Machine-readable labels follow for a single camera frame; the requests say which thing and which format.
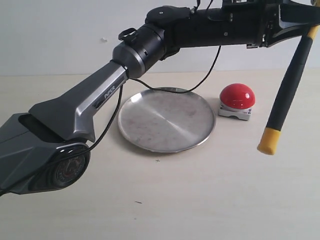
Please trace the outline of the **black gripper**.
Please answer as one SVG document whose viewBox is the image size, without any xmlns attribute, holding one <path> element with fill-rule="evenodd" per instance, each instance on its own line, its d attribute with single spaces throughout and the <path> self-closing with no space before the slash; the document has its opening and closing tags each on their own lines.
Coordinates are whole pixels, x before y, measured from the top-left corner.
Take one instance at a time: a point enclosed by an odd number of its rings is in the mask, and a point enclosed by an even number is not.
<svg viewBox="0 0 320 240">
<path fill-rule="evenodd" d="M 270 48 L 280 42 L 302 36 L 311 25 L 320 23 L 320 7 L 284 0 L 224 0 L 220 8 L 191 10 L 173 7 L 172 40 L 178 48 L 246 45 Z M 278 14 L 289 25 L 275 23 Z"/>
</svg>

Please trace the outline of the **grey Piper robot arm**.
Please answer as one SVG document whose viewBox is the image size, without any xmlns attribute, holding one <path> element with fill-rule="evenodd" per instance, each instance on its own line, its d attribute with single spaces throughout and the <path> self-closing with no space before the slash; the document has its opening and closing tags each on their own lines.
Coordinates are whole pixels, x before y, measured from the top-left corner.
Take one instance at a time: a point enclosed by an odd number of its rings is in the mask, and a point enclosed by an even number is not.
<svg viewBox="0 0 320 240">
<path fill-rule="evenodd" d="M 13 114 L 0 128 L 0 193 L 56 191 L 75 183 L 90 161 L 94 115 L 127 80 L 139 81 L 155 63 L 182 48 L 246 45 L 268 48 L 300 37 L 258 144 L 276 151 L 281 130 L 320 26 L 320 3 L 292 0 L 225 0 L 220 8 L 164 5 L 144 24 L 118 35 L 111 60 L 61 96 Z"/>
</svg>

